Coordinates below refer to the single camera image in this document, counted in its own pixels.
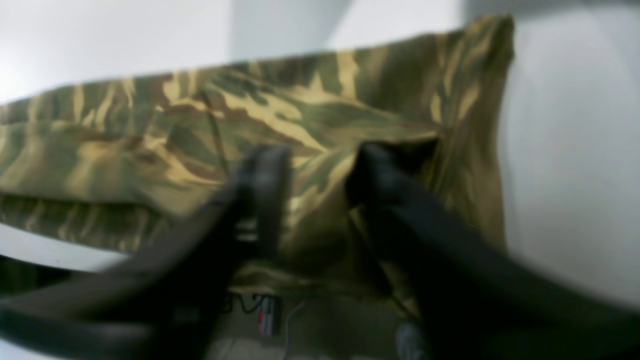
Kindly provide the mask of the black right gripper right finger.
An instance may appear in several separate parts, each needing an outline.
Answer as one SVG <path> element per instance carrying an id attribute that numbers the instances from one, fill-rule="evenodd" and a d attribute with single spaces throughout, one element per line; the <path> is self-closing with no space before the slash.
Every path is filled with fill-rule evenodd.
<path id="1" fill-rule="evenodd" d="M 433 360 L 637 360 L 639 312 L 526 269 L 448 213 L 378 143 L 346 182 L 375 257 L 406 276 Z"/>

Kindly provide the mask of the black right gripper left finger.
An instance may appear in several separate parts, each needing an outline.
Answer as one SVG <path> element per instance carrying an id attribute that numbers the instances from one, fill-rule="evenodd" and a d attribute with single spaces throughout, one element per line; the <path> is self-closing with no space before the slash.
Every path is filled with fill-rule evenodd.
<path id="1" fill-rule="evenodd" d="M 153 246 L 4 301 L 1 339 L 71 360 L 201 360 L 240 265 L 278 258 L 290 173 L 288 146 L 260 146 Z"/>

